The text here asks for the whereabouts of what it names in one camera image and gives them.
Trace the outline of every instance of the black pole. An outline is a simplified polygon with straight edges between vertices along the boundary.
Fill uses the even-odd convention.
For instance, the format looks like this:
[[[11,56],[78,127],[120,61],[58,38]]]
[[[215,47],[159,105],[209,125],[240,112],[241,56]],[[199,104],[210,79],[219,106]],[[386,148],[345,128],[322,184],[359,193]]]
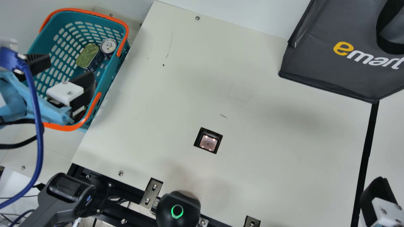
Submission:
[[[351,227],[358,227],[359,223],[359,213],[360,213],[360,196],[362,195],[363,189],[365,187],[366,172],[368,170],[368,163],[370,157],[370,150],[372,149],[373,134],[375,133],[377,111],[379,109],[379,102],[372,104],[372,109],[370,111],[368,131],[366,132],[365,144],[363,146],[362,160],[360,162],[358,184],[356,185],[356,195],[355,202],[352,212]]]

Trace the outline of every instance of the can lid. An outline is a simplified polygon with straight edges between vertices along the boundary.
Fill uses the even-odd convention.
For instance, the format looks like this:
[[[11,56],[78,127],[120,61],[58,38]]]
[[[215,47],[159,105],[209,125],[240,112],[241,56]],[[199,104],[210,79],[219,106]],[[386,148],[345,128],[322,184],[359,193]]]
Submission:
[[[87,44],[87,46],[84,47],[83,52],[81,52],[81,54],[78,56],[76,64],[82,68],[87,68],[94,60],[95,56],[99,52],[99,49],[100,48],[98,45],[94,43]]]
[[[109,53],[113,53],[116,50],[117,44],[115,39],[104,39],[101,42],[101,51],[103,53],[109,54]]]

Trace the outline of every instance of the square sensor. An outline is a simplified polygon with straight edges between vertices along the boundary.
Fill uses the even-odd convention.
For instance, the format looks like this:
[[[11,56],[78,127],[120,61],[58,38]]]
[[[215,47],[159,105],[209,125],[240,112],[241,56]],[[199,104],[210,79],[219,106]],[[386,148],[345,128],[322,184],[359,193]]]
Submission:
[[[216,154],[222,138],[223,136],[219,133],[201,128],[196,137],[194,146]]]

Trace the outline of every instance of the blue cable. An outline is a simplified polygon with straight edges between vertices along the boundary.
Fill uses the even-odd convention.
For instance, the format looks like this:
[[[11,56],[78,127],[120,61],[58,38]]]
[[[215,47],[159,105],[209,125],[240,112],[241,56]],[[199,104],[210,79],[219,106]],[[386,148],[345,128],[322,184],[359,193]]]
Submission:
[[[35,182],[38,180],[39,174],[41,173],[42,163],[43,163],[43,159],[44,159],[44,140],[43,140],[43,135],[42,135],[42,127],[41,127],[41,124],[42,124],[41,113],[39,110],[38,96],[36,94],[35,84],[34,84],[31,70],[29,69],[29,66],[25,63],[25,61],[20,59],[17,56],[17,54],[18,54],[17,52],[14,52],[14,51],[12,51],[10,49],[6,49],[6,48],[1,48],[0,57],[2,54],[8,55],[8,57],[6,58],[8,60],[8,62],[5,62],[4,61],[5,58],[2,58],[1,60],[3,60],[3,62],[0,61],[0,66],[3,66],[9,70],[12,70],[12,68],[10,68],[11,64],[16,63],[17,65],[12,64],[12,65],[14,65],[13,68],[14,69],[17,68],[17,69],[23,71],[25,74],[25,77],[27,79],[29,92],[31,93],[32,107],[33,107],[33,111],[34,111],[38,154],[37,154],[35,171],[31,178],[31,181],[18,194],[11,197],[9,200],[6,200],[3,203],[1,203],[0,209],[12,204],[13,202],[17,201],[19,198],[23,197],[32,188],[32,186],[34,186]]]
[[[24,213],[22,213],[20,216],[18,216],[8,227],[13,227],[17,222],[23,218],[26,214],[34,212],[35,210],[27,210]]]

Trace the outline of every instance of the teal basket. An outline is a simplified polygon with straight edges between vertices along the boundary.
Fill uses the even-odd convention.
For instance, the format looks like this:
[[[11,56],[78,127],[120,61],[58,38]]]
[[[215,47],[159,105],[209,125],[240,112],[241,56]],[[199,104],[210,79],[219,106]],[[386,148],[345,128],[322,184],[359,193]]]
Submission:
[[[47,99],[48,88],[84,73],[84,69],[76,65],[76,59],[88,43],[99,45],[102,40],[113,38],[118,47],[111,59],[104,57],[94,72],[97,87],[84,117],[75,124],[60,126],[44,123],[45,127],[62,131],[88,129],[129,51],[128,33],[128,26],[123,21],[92,11],[65,8],[48,16],[28,51],[32,54],[50,55],[52,67],[34,78],[41,98]]]

